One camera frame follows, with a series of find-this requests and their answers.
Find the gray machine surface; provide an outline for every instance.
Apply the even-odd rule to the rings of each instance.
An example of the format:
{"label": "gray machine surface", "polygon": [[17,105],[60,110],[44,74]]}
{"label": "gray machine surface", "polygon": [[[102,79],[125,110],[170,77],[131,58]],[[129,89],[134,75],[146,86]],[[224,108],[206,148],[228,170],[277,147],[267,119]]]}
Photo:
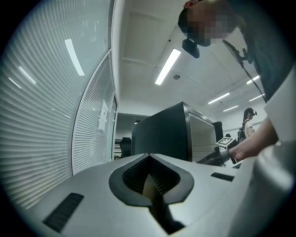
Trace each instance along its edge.
{"label": "gray machine surface", "polygon": [[[295,143],[278,143],[263,150],[259,157],[246,159],[239,169],[154,155],[162,163],[168,162],[189,172],[194,179],[186,199],[168,205],[171,219],[182,224],[182,228],[171,235],[253,236],[261,231],[294,186],[295,167],[289,159],[295,151]],[[78,193],[84,199],[60,232],[64,236],[167,236],[149,208],[125,204],[109,186],[115,170],[141,157],[143,154],[78,173],[32,207],[31,215],[44,221],[70,193]],[[41,229],[48,231],[48,227],[43,226]]]}

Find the black vent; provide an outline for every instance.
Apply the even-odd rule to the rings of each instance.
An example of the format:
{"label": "black vent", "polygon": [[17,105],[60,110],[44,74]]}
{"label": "black vent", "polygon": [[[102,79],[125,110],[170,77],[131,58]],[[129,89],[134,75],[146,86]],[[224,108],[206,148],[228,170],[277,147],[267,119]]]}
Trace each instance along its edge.
{"label": "black vent", "polygon": [[60,233],[83,198],[84,196],[80,194],[70,193],[43,221],[43,223]]}
{"label": "black vent", "polygon": [[151,159],[150,175],[161,195],[171,190],[180,182],[180,176],[169,167]]}
{"label": "black vent", "polygon": [[128,170],[122,176],[124,184],[131,190],[142,194],[144,184],[149,173],[149,157],[141,160]]}
{"label": "black vent", "polygon": [[217,179],[227,180],[227,181],[230,181],[230,182],[232,182],[232,180],[234,179],[234,176],[224,175],[224,174],[220,174],[220,173],[212,173],[211,176],[215,177]]}
{"label": "black vent", "polygon": [[151,175],[161,195],[180,182],[179,174],[150,156],[126,170],[123,174],[123,182],[131,190],[142,194],[148,174]]}

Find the black slot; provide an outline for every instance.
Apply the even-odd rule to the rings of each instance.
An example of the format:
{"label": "black slot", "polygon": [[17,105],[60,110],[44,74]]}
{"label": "black slot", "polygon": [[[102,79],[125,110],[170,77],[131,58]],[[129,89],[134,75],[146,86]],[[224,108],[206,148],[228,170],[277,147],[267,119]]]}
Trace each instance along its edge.
{"label": "black slot", "polygon": [[43,221],[45,225],[60,233],[69,221],[70,217],[82,201],[84,196],[77,193],[70,193]]}
{"label": "black slot", "polygon": [[217,179],[226,180],[230,182],[232,182],[232,180],[234,179],[234,176],[224,175],[220,173],[212,173],[211,176]]}
{"label": "black slot", "polygon": [[168,233],[184,227],[168,205],[183,202],[194,186],[192,175],[153,154],[145,154],[114,170],[109,178],[113,194],[130,206],[146,206]]}

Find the ceiling light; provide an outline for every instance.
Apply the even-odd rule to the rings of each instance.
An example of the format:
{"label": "ceiling light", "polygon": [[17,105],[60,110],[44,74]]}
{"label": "ceiling light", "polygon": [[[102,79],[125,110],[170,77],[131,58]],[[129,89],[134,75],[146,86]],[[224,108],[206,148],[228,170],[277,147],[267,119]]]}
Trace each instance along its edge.
{"label": "ceiling light", "polygon": [[32,82],[33,84],[36,84],[36,81],[21,67],[19,66],[18,67],[20,72],[30,81]]}
{"label": "ceiling light", "polygon": [[255,98],[253,98],[253,99],[250,99],[249,101],[252,101],[252,100],[258,99],[258,98],[260,98],[262,95],[265,95],[265,94],[261,94],[261,95],[255,97]]}
{"label": "ceiling light", "polygon": [[168,57],[166,64],[163,66],[163,68],[162,68],[162,70],[155,82],[157,85],[162,84],[163,80],[167,76],[168,72],[171,70],[172,66],[174,65],[174,63],[176,62],[176,60],[178,59],[180,54],[181,54],[181,51],[179,51],[177,49],[172,50],[171,55]]}
{"label": "ceiling light", "polygon": [[216,102],[217,100],[220,100],[220,99],[222,99],[222,98],[224,98],[225,96],[228,96],[228,95],[230,95],[229,92],[228,92],[227,94],[224,94],[223,96],[220,96],[220,97],[217,98],[217,99],[214,99],[214,100],[210,101],[208,104],[214,103],[214,102]]}
{"label": "ceiling light", "polygon": [[231,107],[231,108],[229,108],[229,109],[223,110],[223,112],[225,112],[225,111],[227,111],[227,110],[234,109],[234,108],[236,108],[236,107],[238,107],[238,106],[233,106],[233,107]]}
{"label": "ceiling light", "polygon": [[77,58],[77,55],[76,55],[76,52],[74,50],[74,46],[73,46],[73,43],[72,43],[72,39],[66,39],[65,40],[65,44],[66,44],[66,47],[67,47],[67,50],[68,50],[68,53],[70,55],[70,58],[72,60],[72,63],[78,73],[79,76],[84,76],[84,72],[80,66],[80,63],[78,61],[78,58]]}
{"label": "ceiling light", "polygon": [[15,83],[10,77],[8,79],[11,80],[18,88],[21,89],[21,87],[17,83]]}
{"label": "ceiling light", "polygon": [[[260,76],[259,76],[259,75],[258,75],[258,76],[256,76],[256,77],[254,77],[254,78],[253,78],[253,81],[254,81],[254,80],[257,80],[258,78],[260,78]],[[252,80],[249,80],[249,81],[247,81],[247,85],[248,85],[248,84],[250,84],[250,83],[252,83]]]}

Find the black chair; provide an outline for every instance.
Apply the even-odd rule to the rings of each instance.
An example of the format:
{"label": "black chair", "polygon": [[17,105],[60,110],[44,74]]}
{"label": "black chair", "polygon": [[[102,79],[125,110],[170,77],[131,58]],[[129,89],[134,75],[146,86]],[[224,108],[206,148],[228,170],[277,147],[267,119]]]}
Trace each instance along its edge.
{"label": "black chair", "polygon": [[121,149],[121,158],[131,156],[131,139],[129,137],[123,137],[119,145]]}

